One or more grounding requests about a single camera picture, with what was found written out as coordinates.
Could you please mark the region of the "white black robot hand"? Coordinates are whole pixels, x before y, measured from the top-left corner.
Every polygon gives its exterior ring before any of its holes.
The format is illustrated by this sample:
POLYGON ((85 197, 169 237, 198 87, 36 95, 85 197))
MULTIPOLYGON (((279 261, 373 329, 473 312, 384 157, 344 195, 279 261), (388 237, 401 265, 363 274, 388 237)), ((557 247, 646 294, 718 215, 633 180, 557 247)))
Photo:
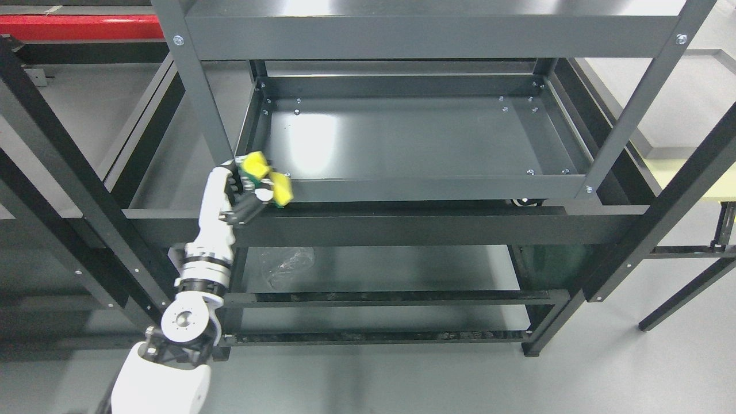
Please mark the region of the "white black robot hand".
POLYGON ((231 247, 236 243, 234 227, 243 225, 265 209, 266 205, 245 188, 245 177, 236 158, 210 171, 199 211, 199 232, 192 245, 204 249, 231 247))

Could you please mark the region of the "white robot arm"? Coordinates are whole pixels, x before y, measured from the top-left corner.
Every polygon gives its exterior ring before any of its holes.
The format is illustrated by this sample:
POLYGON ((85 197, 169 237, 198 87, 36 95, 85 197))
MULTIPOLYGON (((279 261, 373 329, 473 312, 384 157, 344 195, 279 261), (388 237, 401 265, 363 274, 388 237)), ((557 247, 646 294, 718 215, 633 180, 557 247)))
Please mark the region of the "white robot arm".
POLYGON ((224 242, 186 245, 173 302, 132 346, 97 412, 201 412, 209 360, 223 334, 216 311, 224 305, 233 258, 224 242))

